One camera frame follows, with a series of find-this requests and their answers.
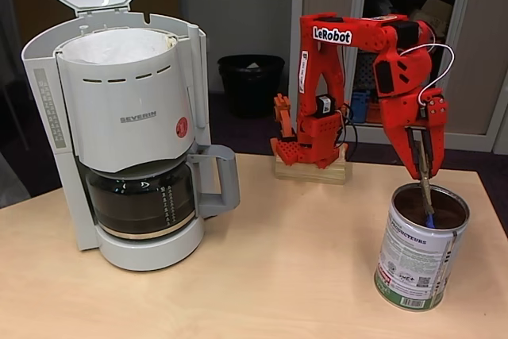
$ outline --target cardboard box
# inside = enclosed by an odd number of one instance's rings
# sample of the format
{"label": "cardboard box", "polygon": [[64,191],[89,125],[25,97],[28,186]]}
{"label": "cardboard box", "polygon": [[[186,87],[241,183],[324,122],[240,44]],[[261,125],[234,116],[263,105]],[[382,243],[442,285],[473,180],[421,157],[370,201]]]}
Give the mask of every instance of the cardboard box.
{"label": "cardboard box", "polygon": [[453,6],[441,0],[427,0],[421,10],[411,14],[411,20],[423,20],[429,23],[436,37],[445,37],[448,23],[452,17]]}

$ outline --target blue object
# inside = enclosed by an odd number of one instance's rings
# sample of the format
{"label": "blue object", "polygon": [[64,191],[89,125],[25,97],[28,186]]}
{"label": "blue object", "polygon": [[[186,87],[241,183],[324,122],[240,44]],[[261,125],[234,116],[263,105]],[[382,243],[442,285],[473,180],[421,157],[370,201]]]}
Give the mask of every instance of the blue object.
{"label": "blue object", "polygon": [[351,95],[351,110],[353,123],[365,123],[367,119],[368,100],[371,91],[353,91]]}
{"label": "blue object", "polygon": [[425,222],[425,225],[427,228],[435,229],[436,226],[434,225],[434,217],[432,214],[427,214],[427,221]]}

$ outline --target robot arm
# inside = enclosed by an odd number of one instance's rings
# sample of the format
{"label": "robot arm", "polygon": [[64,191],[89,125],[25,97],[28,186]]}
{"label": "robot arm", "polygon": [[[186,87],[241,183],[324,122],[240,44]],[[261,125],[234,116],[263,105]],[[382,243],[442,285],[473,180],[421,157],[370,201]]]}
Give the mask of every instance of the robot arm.
{"label": "robot arm", "polygon": [[[419,46],[430,41],[431,28],[402,15],[356,19],[321,13],[302,17],[300,24],[297,131],[288,134],[285,118],[284,137],[272,144],[283,161],[324,168],[338,157],[337,134],[344,128],[344,73],[337,53],[341,45],[378,54],[375,86],[384,131],[413,179],[421,178],[422,158],[427,159],[429,177],[436,175],[444,158],[448,103],[440,89],[422,86],[432,61],[428,50]],[[316,97],[321,75],[328,93]],[[283,122],[280,110],[279,103],[275,115]],[[414,129],[421,130],[424,155],[413,139]]]}

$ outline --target carafe handle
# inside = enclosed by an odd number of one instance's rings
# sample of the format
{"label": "carafe handle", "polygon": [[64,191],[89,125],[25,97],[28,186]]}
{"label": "carafe handle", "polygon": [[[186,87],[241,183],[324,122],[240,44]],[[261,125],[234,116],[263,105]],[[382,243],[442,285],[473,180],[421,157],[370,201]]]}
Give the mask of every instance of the carafe handle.
{"label": "carafe handle", "polygon": [[[201,192],[199,162],[215,159],[221,184],[220,194]],[[203,218],[217,216],[232,210],[240,204],[240,185],[238,183],[237,161],[234,151],[219,144],[200,146],[198,153],[187,155],[187,164],[192,170],[194,199],[197,214]]]}

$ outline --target black trash bin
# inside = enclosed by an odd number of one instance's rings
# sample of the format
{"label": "black trash bin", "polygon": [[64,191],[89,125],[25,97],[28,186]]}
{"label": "black trash bin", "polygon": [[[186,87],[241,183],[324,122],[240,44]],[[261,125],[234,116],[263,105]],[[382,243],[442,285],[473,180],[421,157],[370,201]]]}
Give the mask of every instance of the black trash bin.
{"label": "black trash bin", "polygon": [[278,56],[239,55],[222,57],[219,73],[231,113],[242,118],[273,113],[284,60]]}

